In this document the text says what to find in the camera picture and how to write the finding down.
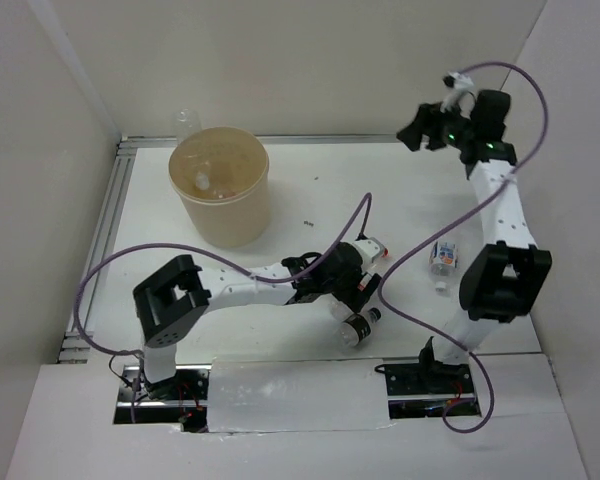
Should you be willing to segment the aluminium frame rail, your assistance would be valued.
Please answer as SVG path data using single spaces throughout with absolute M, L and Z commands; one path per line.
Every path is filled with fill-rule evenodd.
M 457 299 L 434 290 L 422 242 L 475 206 L 473 189 L 452 150 L 410 152 L 386 136 L 269 136 L 271 222 L 254 242 L 215 249 L 208 260 L 267 266 L 324 251 L 339 233 L 364 231 L 385 244 L 388 273 L 381 320 L 361 346 L 344 349 L 330 302 L 250 306 L 203 317 L 178 346 L 182 363 L 410 357 L 454 315 Z M 140 344 L 133 288 L 189 247 L 207 251 L 168 179 L 173 144 L 124 142 L 94 234 L 90 265 L 110 265 L 92 279 L 81 317 L 99 344 Z

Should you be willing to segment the black-label black-cap bottle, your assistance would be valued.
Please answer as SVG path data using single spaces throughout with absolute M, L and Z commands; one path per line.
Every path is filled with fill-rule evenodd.
M 382 314 L 376 307 L 353 313 L 341 322 L 338 336 L 344 349 L 357 348 L 371 336 Z

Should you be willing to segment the clear bottle blue cap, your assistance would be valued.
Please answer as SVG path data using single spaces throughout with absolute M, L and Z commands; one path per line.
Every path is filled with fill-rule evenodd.
M 194 182 L 194 195 L 203 200 L 226 200 L 236 196 L 237 188 L 218 176 L 199 172 Z

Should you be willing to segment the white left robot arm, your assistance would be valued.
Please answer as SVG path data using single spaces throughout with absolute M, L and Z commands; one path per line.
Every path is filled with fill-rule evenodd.
M 141 385 L 151 399 L 167 399 L 183 383 L 177 374 L 176 345 L 206 313 L 249 305 L 286 306 L 331 296 L 348 314 L 359 314 L 377 290 L 372 271 L 387 255 L 384 245 L 361 237 L 340 242 L 323 255 L 308 252 L 242 274 L 209 269 L 179 255 L 133 290 L 143 333 Z

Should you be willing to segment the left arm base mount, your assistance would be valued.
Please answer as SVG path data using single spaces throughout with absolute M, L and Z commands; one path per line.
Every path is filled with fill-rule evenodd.
M 110 372 L 119 381 L 113 423 L 116 425 L 172 424 L 185 433 L 208 432 L 207 409 L 210 364 L 178 365 L 176 375 L 150 384 L 137 365 Z

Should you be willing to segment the blue-orange label white-cap bottle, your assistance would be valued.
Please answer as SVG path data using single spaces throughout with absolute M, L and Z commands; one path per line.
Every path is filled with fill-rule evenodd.
M 428 272 L 435 291 L 447 293 L 454 284 L 458 272 L 458 246 L 450 240 L 439 239 L 432 245 Z

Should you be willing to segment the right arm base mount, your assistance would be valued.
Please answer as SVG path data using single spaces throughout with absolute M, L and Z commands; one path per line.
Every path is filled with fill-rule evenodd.
M 386 384 L 391 419 L 480 416 L 469 366 L 448 365 L 435 359 L 433 338 L 416 361 L 382 363 L 374 367 Z

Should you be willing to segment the white taped cover sheet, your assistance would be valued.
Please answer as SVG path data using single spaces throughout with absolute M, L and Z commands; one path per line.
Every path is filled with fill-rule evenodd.
M 369 431 L 391 425 L 384 378 L 370 360 L 212 365 L 212 433 Z

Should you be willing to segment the large red-label water bottle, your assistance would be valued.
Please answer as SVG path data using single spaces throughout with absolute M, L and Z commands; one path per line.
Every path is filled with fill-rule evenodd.
M 345 320 L 347 317 L 353 314 L 342 303 L 342 294 L 349 290 L 358 289 L 358 284 L 366 272 L 370 272 L 371 274 L 376 273 L 375 267 L 378 260 L 369 268 L 364 268 L 362 265 L 362 258 L 356 248 L 353 246 L 353 243 L 351 244 L 351 259 L 347 260 L 348 264 L 346 272 L 338 278 L 334 290 L 331 293 L 333 300 L 331 301 L 330 312 L 331 315 L 339 321 Z

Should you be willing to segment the beige round plastic bin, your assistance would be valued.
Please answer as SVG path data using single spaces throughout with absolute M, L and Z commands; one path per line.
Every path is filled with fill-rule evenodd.
M 199 235 L 220 248 L 237 248 L 259 238 L 271 221 L 270 161 L 263 144 L 234 127 L 204 129 L 179 144 L 168 162 L 169 180 Z M 194 195 L 199 173 L 218 176 L 237 188 L 226 200 Z

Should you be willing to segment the clear bottle white-blue cap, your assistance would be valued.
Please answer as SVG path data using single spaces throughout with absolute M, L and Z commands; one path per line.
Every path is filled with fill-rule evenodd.
M 178 110 L 174 115 L 174 131 L 177 144 L 183 143 L 190 136 L 202 130 L 201 121 L 195 110 L 188 108 Z

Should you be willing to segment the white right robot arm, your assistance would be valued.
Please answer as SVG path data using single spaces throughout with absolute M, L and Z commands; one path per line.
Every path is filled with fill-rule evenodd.
M 428 392 L 449 383 L 449 365 L 466 362 L 491 333 L 530 313 L 552 266 L 550 252 L 538 247 L 527 226 L 516 151 L 503 140 L 510 104 L 510 96 L 496 90 L 479 91 L 469 115 L 458 102 L 424 103 L 397 134 L 411 151 L 457 149 L 482 206 L 484 245 L 461 278 L 459 309 L 427 343 L 431 358 L 416 369 Z

